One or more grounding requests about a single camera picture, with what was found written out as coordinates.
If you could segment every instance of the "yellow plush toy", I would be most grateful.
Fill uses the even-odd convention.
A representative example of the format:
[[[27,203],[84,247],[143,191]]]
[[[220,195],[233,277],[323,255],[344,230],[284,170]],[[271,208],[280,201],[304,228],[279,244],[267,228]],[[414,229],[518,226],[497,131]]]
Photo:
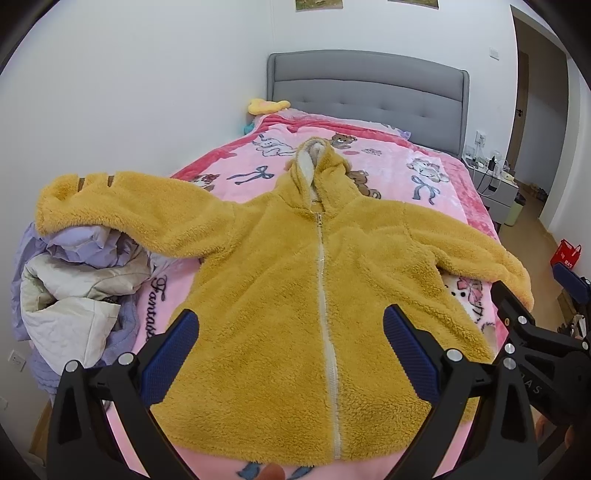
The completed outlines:
[[[255,98],[248,106],[248,113],[251,115],[267,115],[269,113],[277,113],[289,107],[291,107],[291,103],[287,100],[268,102],[262,98]]]

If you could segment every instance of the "jacket sleeve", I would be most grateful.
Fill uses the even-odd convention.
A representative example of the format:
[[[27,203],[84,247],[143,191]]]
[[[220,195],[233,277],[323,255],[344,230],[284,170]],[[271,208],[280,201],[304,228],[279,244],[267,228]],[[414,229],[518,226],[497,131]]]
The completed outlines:
[[[530,276],[500,243],[448,215],[408,203],[404,222],[412,240],[433,252],[438,267],[453,275],[501,280],[531,311]]]
[[[42,235],[105,225],[167,257],[206,257],[229,244],[234,208],[182,180],[134,172],[65,175],[42,189],[35,224]]]

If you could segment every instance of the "trash can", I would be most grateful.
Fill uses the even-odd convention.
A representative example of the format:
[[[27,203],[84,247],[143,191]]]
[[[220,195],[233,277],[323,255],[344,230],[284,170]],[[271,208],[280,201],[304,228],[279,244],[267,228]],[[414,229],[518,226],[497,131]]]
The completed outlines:
[[[525,197],[521,193],[518,193],[517,197],[515,197],[515,202],[513,203],[511,210],[509,210],[509,215],[507,216],[507,220],[505,220],[505,225],[508,225],[508,226],[515,225],[515,223],[517,221],[517,217],[519,216],[519,214],[523,210],[524,206],[525,206]]]

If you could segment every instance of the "red bag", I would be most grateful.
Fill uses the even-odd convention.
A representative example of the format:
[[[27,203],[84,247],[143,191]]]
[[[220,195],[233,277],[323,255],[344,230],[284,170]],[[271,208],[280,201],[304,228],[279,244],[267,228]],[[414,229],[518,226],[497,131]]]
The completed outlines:
[[[566,265],[567,268],[572,270],[575,263],[578,262],[580,256],[581,246],[579,245],[577,248],[575,248],[563,239],[558,246],[558,250],[552,257],[552,260],[550,260],[550,265],[562,263]]]

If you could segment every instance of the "bed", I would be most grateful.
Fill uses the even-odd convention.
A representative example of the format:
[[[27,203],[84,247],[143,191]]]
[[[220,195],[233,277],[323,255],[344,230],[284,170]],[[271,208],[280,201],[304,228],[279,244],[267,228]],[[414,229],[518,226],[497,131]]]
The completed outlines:
[[[307,113],[393,125],[413,143],[462,157],[470,76],[432,61],[387,53],[275,53],[267,99]]]
[[[468,91],[467,72],[409,57],[334,50],[273,54],[268,60],[268,99],[289,100],[292,109],[257,117],[250,134],[207,153],[174,178],[191,181],[222,199],[245,202],[271,190],[295,148],[317,136],[330,140],[350,161],[350,178],[363,194],[416,202],[497,238],[458,160],[465,140]],[[143,286],[138,293],[142,326],[135,352],[151,335],[166,329],[199,267],[197,259],[173,262]],[[495,325],[490,285],[442,276],[475,323],[483,331],[492,327],[491,346],[502,343],[503,327]],[[115,409],[108,415],[126,461],[143,472]],[[464,425],[458,431],[439,474],[453,467],[468,429]],[[260,467],[178,451],[205,480],[254,478]],[[296,465],[286,470],[292,478],[305,480],[384,478],[400,456],[397,452],[347,465],[337,461],[315,469]]]

